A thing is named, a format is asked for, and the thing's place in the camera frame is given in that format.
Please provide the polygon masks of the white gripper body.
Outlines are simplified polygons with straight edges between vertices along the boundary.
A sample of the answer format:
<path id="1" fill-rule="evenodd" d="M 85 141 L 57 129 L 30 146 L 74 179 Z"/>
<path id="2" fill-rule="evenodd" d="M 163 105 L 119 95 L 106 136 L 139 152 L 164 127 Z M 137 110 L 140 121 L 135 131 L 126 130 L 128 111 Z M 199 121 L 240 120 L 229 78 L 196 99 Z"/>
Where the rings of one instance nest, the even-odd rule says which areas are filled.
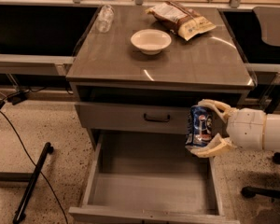
<path id="1" fill-rule="evenodd" d="M 265 120 L 266 114 L 261 110 L 240 109 L 229 117 L 226 131 L 236 146 L 262 150 Z"/>

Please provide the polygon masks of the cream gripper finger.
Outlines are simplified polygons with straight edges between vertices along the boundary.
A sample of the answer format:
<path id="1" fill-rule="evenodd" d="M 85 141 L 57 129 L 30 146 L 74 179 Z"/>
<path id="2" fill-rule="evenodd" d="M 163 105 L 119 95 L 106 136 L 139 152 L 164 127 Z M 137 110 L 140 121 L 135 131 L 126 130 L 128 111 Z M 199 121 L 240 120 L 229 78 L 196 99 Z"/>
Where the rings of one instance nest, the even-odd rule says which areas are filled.
<path id="1" fill-rule="evenodd" d="M 223 138 L 217 133 L 206 147 L 196 147 L 190 152 L 198 158 L 211 158 L 236 149 L 236 145 L 230 138 Z"/>
<path id="2" fill-rule="evenodd" d="M 210 99 L 202 99 L 198 103 L 198 105 L 213 110 L 224 123 L 226 123 L 230 118 L 230 116 L 237 111 L 236 108 L 231 107 L 228 104 L 216 100 L 210 100 Z"/>

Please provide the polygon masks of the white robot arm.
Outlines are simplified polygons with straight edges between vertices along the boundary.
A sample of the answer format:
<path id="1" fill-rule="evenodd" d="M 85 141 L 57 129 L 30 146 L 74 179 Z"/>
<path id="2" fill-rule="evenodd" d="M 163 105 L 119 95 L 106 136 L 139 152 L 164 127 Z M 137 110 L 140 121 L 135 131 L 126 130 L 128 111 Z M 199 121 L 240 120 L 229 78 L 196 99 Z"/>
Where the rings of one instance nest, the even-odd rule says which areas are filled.
<path id="1" fill-rule="evenodd" d="M 226 124 L 227 137 L 217 133 L 205 147 L 189 147 L 199 158 L 221 155 L 237 147 L 280 152 L 280 114 L 266 114 L 261 110 L 237 109 L 225 103 L 202 99 L 198 106 L 215 111 Z"/>

